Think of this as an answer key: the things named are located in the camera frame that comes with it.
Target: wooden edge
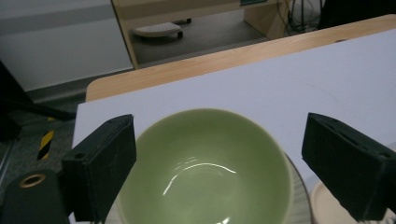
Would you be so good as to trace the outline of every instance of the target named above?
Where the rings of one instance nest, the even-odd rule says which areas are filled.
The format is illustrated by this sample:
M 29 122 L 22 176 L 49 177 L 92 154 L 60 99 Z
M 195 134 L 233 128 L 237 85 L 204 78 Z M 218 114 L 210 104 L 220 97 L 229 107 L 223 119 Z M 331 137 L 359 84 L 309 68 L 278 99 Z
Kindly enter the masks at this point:
M 285 37 L 238 49 L 165 63 L 123 74 L 96 79 L 87 88 L 86 101 L 196 77 L 211 72 L 329 45 L 339 40 L 372 35 L 396 28 L 396 15 L 336 26 L 302 35 Z

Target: green bowl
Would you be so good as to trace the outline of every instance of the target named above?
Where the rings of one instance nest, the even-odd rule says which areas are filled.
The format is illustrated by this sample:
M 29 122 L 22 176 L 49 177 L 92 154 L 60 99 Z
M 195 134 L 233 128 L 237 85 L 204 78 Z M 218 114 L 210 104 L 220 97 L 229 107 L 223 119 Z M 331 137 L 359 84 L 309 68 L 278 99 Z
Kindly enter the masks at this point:
M 217 109 L 177 113 L 137 139 L 118 206 L 129 224 L 284 223 L 289 163 L 252 121 Z

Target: black cable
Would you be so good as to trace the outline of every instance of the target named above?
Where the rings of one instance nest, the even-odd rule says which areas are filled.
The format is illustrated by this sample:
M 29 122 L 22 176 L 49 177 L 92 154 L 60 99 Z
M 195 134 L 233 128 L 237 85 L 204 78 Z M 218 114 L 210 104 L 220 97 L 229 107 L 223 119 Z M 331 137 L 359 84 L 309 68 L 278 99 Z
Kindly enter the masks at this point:
M 282 15 L 281 15 L 281 13 L 280 13 L 279 4 L 280 4 L 280 3 L 279 3 L 279 0 L 276 0 L 277 14 L 279 15 L 280 19 L 282 20 L 283 25 L 285 26 L 286 32 L 288 33 L 289 36 L 291 36 L 291 33 L 290 33 L 289 29 L 288 29 L 288 24 L 285 22 L 285 20 L 283 19 Z
M 305 24 L 304 24 L 304 0 L 301 0 L 301 25 L 303 26 L 303 33 L 305 33 Z

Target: cable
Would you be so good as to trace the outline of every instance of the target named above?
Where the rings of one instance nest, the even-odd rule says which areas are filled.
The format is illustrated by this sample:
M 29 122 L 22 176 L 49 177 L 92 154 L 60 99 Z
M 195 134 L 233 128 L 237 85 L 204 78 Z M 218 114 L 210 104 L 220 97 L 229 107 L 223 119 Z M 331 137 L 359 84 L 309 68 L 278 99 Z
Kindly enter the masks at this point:
M 279 15 L 280 19 L 282 20 L 283 25 L 285 26 L 286 32 L 288 33 L 289 36 L 291 36 L 291 33 L 290 33 L 289 29 L 288 29 L 288 24 L 285 22 L 285 20 L 283 19 L 282 14 L 280 13 L 279 4 L 280 4 L 279 0 L 276 0 L 277 14 Z M 285 3 L 285 4 L 286 4 L 286 7 L 288 8 L 288 12 L 290 12 L 289 5 L 287 3 Z

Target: white table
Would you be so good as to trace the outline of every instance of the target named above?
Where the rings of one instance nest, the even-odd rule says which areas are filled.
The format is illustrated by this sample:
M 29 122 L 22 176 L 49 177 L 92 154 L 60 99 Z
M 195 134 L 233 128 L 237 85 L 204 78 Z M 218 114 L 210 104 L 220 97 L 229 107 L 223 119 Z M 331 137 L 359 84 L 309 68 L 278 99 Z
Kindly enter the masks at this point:
M 396 30 L 390 30 L 82 104 L 74 146 L 119 115 L 135 115 L 138 137 L 177 111 L 221 108 L 270 133 L 311 189 L 318 179 L 301 159 L 307 113 L 340 119 L 395 146 L 395 87 Z

